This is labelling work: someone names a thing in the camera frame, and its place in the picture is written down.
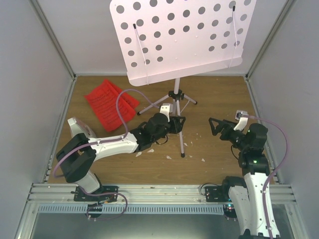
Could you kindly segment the red sheet music paper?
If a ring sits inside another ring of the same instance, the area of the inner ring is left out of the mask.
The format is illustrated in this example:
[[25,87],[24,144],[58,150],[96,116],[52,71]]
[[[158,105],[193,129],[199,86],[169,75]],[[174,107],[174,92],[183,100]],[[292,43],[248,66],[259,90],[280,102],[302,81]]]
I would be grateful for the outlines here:
[[[114,124],[121,125],[122,121],[120,120],[116,110],[116,99],[123,90],[112,82],[110,84],[114,88],[114,99],[112,102],[111,122]],[[138,100],[136,100],[134,97],[132,97],[128,93],[123,93],[120,96],[118,106],[119,106],[120,113],[125,122],[129,122],[134,118],[136,114],[135,108],[139,105],[139,103],[140,102]]]

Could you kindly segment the white tripod music stand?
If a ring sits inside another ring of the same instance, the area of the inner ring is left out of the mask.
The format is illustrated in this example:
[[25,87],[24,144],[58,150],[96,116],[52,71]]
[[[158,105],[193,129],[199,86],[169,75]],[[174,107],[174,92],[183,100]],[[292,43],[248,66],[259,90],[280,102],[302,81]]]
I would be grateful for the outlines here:
[[113,0],[110,13],[133,86],[239,66],[254,0]]

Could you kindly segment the white metronome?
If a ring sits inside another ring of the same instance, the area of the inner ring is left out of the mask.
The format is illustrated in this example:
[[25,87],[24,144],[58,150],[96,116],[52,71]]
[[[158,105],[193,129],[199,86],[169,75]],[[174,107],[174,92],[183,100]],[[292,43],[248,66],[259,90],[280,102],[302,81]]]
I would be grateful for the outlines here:
[[96,134],[93,132],[93,130],[80,119],[72,117],[68,119],[67,122],[70,127],[71,137],[74,137],[80,133],[84,133],[86,137],[96,137]]

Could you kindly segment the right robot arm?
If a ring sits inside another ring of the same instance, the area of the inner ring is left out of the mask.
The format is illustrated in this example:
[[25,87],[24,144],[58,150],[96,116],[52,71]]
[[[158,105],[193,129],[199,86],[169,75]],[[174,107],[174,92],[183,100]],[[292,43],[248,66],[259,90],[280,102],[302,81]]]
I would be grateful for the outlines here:
[[241,239],[279,239],[280,231],[273,214],[268,160],[263,153],[268,129],[259,123],[243,129],[246,118],[238,123],[209,118],[213,135],[228,141],[239,150],[238,164],[242,177],[227,176],[221,185],[221,197],[231,202],[240,227]]

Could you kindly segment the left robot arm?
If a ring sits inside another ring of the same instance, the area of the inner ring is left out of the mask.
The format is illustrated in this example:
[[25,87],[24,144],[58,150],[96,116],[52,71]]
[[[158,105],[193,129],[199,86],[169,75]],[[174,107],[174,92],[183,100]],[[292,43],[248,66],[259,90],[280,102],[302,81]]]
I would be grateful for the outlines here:
[[159,139],[180,133],[185,120],[185,117],[167,117],[156,113],[127,134],[89,138],[85,133],[79,133],[56,154],[57,167],[62,170],[61,177],[67,183],[77,184],[91,201],[98,201],[103,195],[103,189],[100,180],[90,171],[95,161],[149,149]]

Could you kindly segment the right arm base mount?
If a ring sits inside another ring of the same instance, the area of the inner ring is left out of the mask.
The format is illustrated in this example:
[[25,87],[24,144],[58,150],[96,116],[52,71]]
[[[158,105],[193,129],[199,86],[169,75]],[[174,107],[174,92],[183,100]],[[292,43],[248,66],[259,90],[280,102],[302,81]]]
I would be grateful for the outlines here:
[[230,198],[222,185],[205,183],[199,187],[201,195],[205,196],[207,202],[230,202]]

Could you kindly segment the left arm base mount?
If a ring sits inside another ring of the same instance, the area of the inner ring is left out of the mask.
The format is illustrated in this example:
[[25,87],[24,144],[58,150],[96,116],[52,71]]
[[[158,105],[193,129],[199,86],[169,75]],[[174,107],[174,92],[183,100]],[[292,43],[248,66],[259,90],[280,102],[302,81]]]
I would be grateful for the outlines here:
[[118,189],[118,186],[102,186],[96,192],[88,195],[80,187],[76,187],[74,191],[71,191],[71,194],[74,195],[75,202],[116,202]]

